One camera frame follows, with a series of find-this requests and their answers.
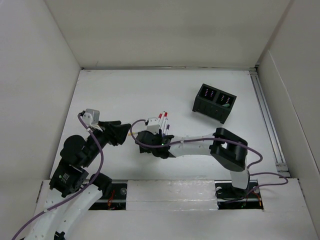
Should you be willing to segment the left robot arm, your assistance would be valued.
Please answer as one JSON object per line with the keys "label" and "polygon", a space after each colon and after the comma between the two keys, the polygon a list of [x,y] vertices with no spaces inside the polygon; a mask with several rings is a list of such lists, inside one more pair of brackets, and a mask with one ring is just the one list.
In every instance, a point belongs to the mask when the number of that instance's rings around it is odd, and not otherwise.
{"label": "left robot arm", "polygon": [[49,182],[44,210],[28,222],[34,223],[26,240],[68,240],[80,219],[100,198],[112,191],[112,179],[101,173],[104,164],[103,148],[122,145],[131,124],[120,121],[80,123],[88,138],[68,137],[60,152],[61,160]]}

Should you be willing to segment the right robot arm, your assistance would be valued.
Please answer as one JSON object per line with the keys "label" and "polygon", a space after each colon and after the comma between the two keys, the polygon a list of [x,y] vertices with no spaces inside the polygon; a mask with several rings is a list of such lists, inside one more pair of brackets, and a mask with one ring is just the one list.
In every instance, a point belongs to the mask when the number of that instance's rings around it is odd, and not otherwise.
{"label": "right robot arm", "polygon": [[197,137],[162,136],[144,130],[138,133],[135,143],[141,153],[162,159],[191,155],[213,157],[229,170],[231,191],[235,196],[243,197],[249,192],[248,142],[223,127]]}

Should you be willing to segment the black desk organizer box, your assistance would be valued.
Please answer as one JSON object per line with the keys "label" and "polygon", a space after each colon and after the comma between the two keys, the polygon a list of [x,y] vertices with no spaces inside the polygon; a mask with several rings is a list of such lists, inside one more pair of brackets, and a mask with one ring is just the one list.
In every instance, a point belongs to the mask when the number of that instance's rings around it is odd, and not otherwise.
{"label": "black desk organizer box", "polygon": [[200,87],[192,107],[193,112],[203,114],[224,124],[229,117],[237,96],[207,84]]}

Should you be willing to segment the blue capped white marker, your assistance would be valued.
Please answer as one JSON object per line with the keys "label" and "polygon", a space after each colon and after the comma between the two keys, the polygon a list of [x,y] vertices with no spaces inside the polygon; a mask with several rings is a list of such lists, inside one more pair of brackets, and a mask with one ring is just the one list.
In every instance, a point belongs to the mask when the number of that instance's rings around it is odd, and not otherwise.
{"label": "blue capped white marker", "polygon": [[162,136],[164,134],[164,131],[165,131],[167,125],[168,125],[168,119],[166,118],[164,121],[163,129],[162,129]]}

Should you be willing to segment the black capped white marker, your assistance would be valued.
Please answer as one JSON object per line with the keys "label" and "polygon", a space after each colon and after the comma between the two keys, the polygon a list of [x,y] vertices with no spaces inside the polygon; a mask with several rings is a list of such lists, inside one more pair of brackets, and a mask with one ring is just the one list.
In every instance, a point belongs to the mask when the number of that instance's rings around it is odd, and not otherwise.
{"label": "black capped white marker", "polygon": [[166,116],[167,116],[167,113],[165,111],[160,116],[160,120],[159,120],[159,129],[160,130],[162,130],[162,128],[163,128],[163,124],[165,122]]}

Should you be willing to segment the purple capped acrylic marker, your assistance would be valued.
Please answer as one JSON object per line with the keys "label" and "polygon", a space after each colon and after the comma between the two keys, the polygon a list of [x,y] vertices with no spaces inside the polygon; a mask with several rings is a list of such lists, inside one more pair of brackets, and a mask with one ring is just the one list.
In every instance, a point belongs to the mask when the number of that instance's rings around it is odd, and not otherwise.
{"label": "purple capped acrylic marker", "polygon": [[169,129],[170,129],[170,124],[168,124],[168,125],[166,126],[165,131],[164,131],[164,133],[163,133],[163,136],[168,135]]}

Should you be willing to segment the red capped marker right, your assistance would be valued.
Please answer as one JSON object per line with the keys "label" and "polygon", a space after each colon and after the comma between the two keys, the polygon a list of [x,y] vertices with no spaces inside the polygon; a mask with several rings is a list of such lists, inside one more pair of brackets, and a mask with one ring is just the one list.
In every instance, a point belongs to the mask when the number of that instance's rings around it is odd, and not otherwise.
{"label": "red capped marker right", "polygon": [[162,119],[160,121],[161,125],[160,125],[160,129],[161,129],[161,133],[164,134],[165,133],[165,127],[167,125],[167,119],[168,119],[168,113],[164,112],[162,115]]}

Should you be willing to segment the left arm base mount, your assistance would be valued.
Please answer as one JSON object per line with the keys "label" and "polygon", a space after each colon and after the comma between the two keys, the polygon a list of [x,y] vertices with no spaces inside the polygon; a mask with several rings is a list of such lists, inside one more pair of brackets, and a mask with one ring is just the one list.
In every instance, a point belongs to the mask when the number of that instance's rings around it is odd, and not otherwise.
{"label": "left arm base mount", "polygon": [[90,208],[91,211],[122,211],[126,210],[128,181],[112,180],[110,177],[100,173],[93,181],[93,185],[102,190],[102,197]]}

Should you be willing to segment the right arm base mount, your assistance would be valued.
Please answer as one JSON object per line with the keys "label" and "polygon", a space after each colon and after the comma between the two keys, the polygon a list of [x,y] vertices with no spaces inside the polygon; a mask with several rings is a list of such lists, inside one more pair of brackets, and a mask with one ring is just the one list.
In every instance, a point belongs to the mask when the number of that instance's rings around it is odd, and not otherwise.
{"label": "right arm base mount", "polygon": [[215,182],[215,197],[218,210],[263,210],[260,189],[256,181],[250,181],[247,189],[235,188],[230,181]]}

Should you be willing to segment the aluminium rail right side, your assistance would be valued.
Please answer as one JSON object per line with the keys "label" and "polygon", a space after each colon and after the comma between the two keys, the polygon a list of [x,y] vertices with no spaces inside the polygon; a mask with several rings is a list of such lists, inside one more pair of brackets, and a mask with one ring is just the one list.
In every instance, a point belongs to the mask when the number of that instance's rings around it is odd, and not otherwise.
{"label": "aluminium rail right side", "polygon": [[255,91],[255,95],[260,107],[263,121],[267,130],[268,139],[272,147],[273,155],[275,158],[275,167],[277,169],[277,172],[280,175],[283,175],[287,178],[291,178],[291,174],[288,169],[288,166],[280,145],[280,141],[271,117],[270,110],[268,108],[265,95],[263,93],[262,85],[260,83],[260,79],[259,79],[256,68],[250,68],[249,75],[250,75],[251,82]]}

